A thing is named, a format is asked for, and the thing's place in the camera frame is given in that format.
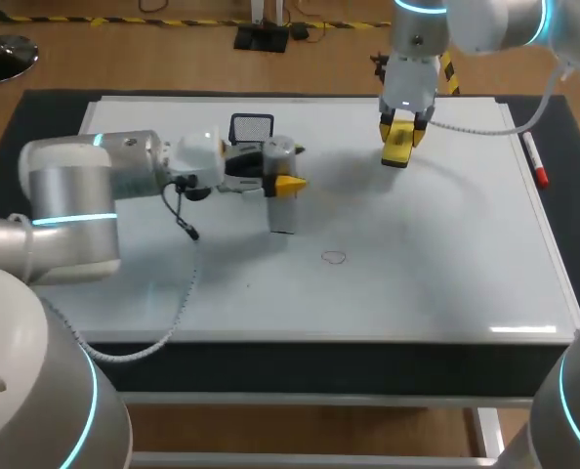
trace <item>black mat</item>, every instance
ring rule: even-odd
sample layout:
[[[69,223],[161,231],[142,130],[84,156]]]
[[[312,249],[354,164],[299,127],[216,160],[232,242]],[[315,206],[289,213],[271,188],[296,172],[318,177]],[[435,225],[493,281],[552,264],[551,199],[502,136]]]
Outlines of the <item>black mat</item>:
[[[299,96],[26,92],[0,143],[0,217],[29,214],[17,177],[22,146],[77,134],[88,103],[104,95]],[[520,125],[533,114],[539,99],[499,101],[509,105]],[[533,136],[551,181],[541,194],[542,202],[580,305],[580,133],[564,97],[551,99]],[[98,346],[120,355],[141,344]],[[562,351],[559,346],[529,345],[174,343],[145,360],[102,368],[119,391],[531,397]]]

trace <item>white cable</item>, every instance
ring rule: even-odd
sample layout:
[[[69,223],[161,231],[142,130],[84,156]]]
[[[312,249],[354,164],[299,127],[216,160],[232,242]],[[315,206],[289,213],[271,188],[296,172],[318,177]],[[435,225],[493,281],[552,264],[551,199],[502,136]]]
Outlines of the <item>white cable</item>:
[[[11,213],[8,220],[11,222],[20,222],[25,230],[25,242],[23,244],[23,250],[25,251],[25,265],[23,266],[21,281],[28,284],[29,276],[32,275],[32,268],[34,267],[34,255],[32,253],[32,248],[34,246],[34,229],[32,228],[32,222],[30,222],[29,218],[22,213]]]
[[[49,301],[47,298],[41,298],[40,300],[43,302],[43,305],[45,305],[45,307],[51,313],[55,314],[57,317],[59,317],[62,320],[62,322],[64,322],[64,325],[66,325],[66,327],[71,331],[71,333],[73,334],[73,337],[75,337],[75,340],[77,341],[77,343],[93,359],[99,360],[101,362],[111,362],[111,363],[125,363],[125,362],[133,362],[136,360],[143,359],[144,357],[148,357],[149,355],[154,354],[155,352],[157,352],[158,350],[160,350],[162,347],[164,347],[166,345],[166,343],[171,339],[171,337],[173,336],[173,334],[177,330],[178,326],[180,325],[180,322],[182,321],[182,318],[184,317],[184,314],[186,313],[186,303],[187,303],[188,298],[190,296],[190,293],[192,292],[192,289],[194,288],[194,285],[196,284],[198,277],[199,277],[198,264],[199,264],[200,252],[199,252],[199,247],[198,247],[198,241],[195,241],[194,243],[195,243],[195,253],[194,253],[194,267],[192,269],[192,277],[190,278],[190,282],[188,283],[188,286],[186,288],[186,295],[184,297],[184,302],[182,303],[182,306],[178,310],[177,314],[175,315],[175,318],[173,319],[173,324],[171,325],[171,328],[155,344],[151,345],[150,347],[147,347],[146,349],[140,350],[139,352],[136,352],[135,354],[108,355],[108,354],[104,354],[98,350],[95,350],[93,347],[91,347],[88,344],[88,342],[86,342],[86,340],[84,339],[82,334],[73,326],[73,324],[71,324],[69,322],[69,320],[66,318],[66,316],[56,306],[54,306],[54,304],[51,301]]]
[[[520,125],[514,129],[507,129],[507,130],[478,130],[478,129],[467,129],[466,127],[459,127],[457,125],[445,124],[443,122],[434,122],[430,121],[435,127],[440,127],[446,130],[454,130],[455,132],[463,132],[465,134],[475,134],[475,135],[486,135],[491,137],[500,137],[505,135],[513,135],[513,134],[520,134],[522,132],[526,132],[527,130],[531,129],[535,124],[537,124],[542,117],[542,114],[546,110],[546,106],[548,105],[548,101],[553,95],[553,91],[555,90],[555,86],[557,84],[557,80],[561,78],[561,76],[566,71],[567,65],[559,62],[558,65],[551,73],[551,76],[546,84],[546,89],[544,90],[544,95],[542,96],[542,101],[540,101],[540,106],[537,107],[537,110],[533,114],[533,116],[526,122],[524,125]]]

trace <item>whiteboard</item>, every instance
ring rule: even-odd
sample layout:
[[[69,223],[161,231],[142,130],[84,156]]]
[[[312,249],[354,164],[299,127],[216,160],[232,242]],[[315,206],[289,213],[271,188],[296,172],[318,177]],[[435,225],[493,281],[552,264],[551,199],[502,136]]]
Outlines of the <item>whiteboard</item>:
[[[235,112],[273,114],[275,134],[307,148],[298,169],[310,185],[292,235],[269,233],[260,198],[189,202],[198,256],[159,197],[118,201],[120,272],[40,288],[88,340],[159,338],[197,257],[173,340],[568,343],[580,327],[517,137],[430,127],[401,170],[380,164],[376,99],[105,98],[90,110],[85,132],[167,141],[210,125],[227,135]],[[438,99],[435,120],[514,125],[488,98]]]

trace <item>yellow and black striped tape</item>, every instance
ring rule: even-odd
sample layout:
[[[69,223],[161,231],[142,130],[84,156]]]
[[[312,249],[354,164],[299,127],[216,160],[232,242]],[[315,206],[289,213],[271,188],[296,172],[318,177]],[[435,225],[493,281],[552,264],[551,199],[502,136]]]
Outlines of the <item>yellow and black striped tape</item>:
[[[248,24],[250,21],[245,20],[147,20],[143,18],[124,18],[124,17],[19,17],[19,16],[0,16],[0,22],[89,22],[91,25],[100,25],[106,22],[110,23],[138,23],[154,24],[167,26],[238,26]],[[309,28],[328,29],[375,29],[381,27],[390,27],[389,21],[384,22],[344,22],[344,21],[295,21],[292,24],[302,24]]]
[[[446,75],[448,93],[455,96],[461,95],[461,91],[459,91],[459,79],[455,74],[455,67],[453,66],[453,61],[450,58],[448,51],[442,54],[442,56],[439,58],[439,61],[442,65],[442,70],[444,70],[444,75]]]

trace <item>yellow object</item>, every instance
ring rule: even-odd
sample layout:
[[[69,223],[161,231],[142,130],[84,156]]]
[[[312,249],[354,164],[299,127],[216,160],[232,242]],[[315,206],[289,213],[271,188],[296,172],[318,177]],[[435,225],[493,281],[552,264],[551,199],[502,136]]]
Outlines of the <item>yellow object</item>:
[[[386,139],[381,164],[394,168],[406,168],[414,146],[414,123],[395,120]]]
[[[413,138],[414,149],[420,145],[420,142],[423,140],[423,137],[425,137],[425,132],[426,132],[426,130],[414,129],[414,136],[413,136],[414,137]]]
[[[305,179],[295,178],[294,176],[277,176],[274,181],[276,197],[287,197],[294,195],[308,185]]]

